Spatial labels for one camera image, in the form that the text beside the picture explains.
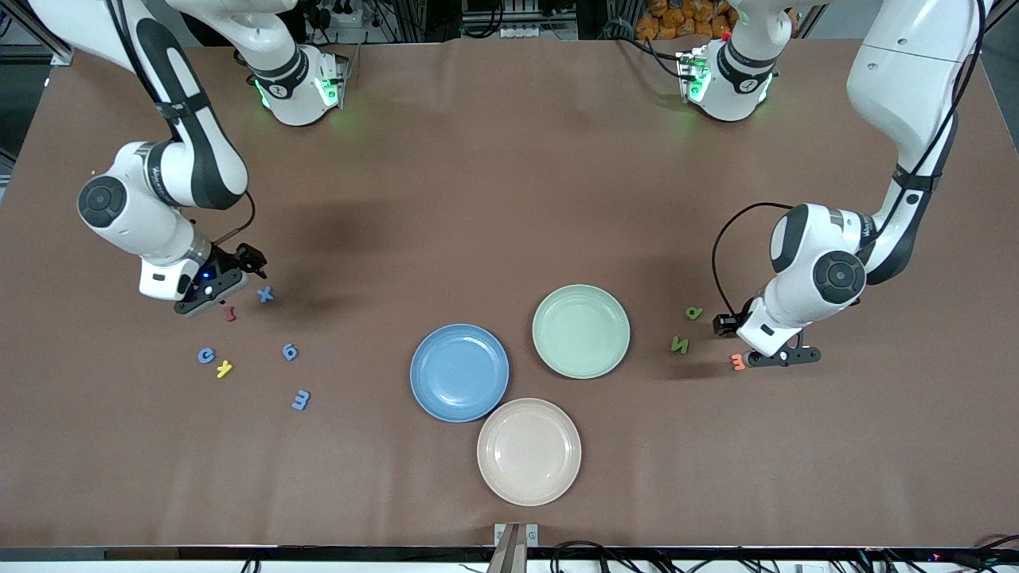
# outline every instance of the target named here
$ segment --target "plate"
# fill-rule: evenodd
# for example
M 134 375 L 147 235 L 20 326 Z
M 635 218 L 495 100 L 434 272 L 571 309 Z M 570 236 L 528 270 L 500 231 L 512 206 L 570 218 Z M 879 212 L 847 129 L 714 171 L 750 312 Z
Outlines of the plate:
M 580 434 L 570 416 L 537 398 L 507 402 L 478 436 L 478 468 L 496 496 L 541 506 L 566 493 L 580 471 Z
M 481 326 L 449 324 L 428 334 L 411 360 L 411 390 L 444 422 L 470 422 L 492 411 L 509 383 L 498 338 Z
M 623 305 L 590 284 L 564 287 L 534 314 L 534 347 L 545 364 L 571 378 L 597 378 L 619 365 L 630 348 Z

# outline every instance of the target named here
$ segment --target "blue plate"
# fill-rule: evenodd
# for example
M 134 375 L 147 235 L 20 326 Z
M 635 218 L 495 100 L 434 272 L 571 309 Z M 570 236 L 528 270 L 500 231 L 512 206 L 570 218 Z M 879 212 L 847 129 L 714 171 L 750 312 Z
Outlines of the blue plate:
M 492 411 L 509 383 L 498 338 L 473 324 L 449 324 L 425 337 L 411 360 L 411 389 L 444 422 L 470 422 Z

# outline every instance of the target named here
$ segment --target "green plate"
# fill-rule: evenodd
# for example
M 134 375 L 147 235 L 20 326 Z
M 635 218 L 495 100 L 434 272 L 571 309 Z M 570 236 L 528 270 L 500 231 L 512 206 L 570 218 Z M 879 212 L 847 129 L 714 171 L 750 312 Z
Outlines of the green plate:
M 552 370 L 571 378 L 597 378 L 619 365 L 630 348 L 623 305 L 590 284 L 564 287 L 534 313 L 534 347 Z

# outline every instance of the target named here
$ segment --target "table surface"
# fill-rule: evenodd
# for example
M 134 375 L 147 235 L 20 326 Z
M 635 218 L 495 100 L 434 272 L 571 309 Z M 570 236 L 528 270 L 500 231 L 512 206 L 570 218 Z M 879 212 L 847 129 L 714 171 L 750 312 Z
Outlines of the table surface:
M 737 210 L 880 204 L 896 155 L 848 102 L 857 46 L 792 42 L 769 100 L 736 124 L 685 107 L 625 45 L 369 46 L 346 109 L 303 128 L 261 109 L 228 50 L 191 52 L 251 171 L 242 239 L 276 294 L 234 296 L 229 323 L 142 297 L 138 259 L 78 220 L 93 171 L 165 138 L 132 76 L 78 54 L 54 70 L 0 209 L 0 544 L 460 545 L 505 521 L 539 523 L 546 543 L 944 545 L 1019 529 L 1019 161 L 982 71 L 913 262 L 809 328 L 819 364 L 737 373 L 745 347 L 712 337 L 710 247 Z M 248 210 L 189 215 L 217 236 Z M 738 304 L 772 275 L 779 216 L 748 214 L 719 249 Z M 595 380 L 556 375 L 531 343 L 538 303 L 575 282 L 612 293 L 632 325 Z M 451 322 L 501 340 L 505 400 L 576 422 L 583 464 L 559 500 L 501 501 L 478 472 L 482 422 L 415 403 L 411 356 Z M 203 347 L 234 370 L 217 379 Z

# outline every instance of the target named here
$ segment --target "pile of orange objects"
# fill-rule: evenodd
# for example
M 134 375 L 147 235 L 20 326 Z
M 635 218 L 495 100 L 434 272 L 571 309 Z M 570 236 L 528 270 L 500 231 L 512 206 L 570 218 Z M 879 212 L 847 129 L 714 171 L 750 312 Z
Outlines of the pile of orange objects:
M 789 10 L 796 29 L 796 13 Z M 647 0 L 647 13 L 637 20 L 634 36 L 638 41 L 672 40 L 683 36 L 721 38 L 730 32 L 740 14 L 726 0 Z

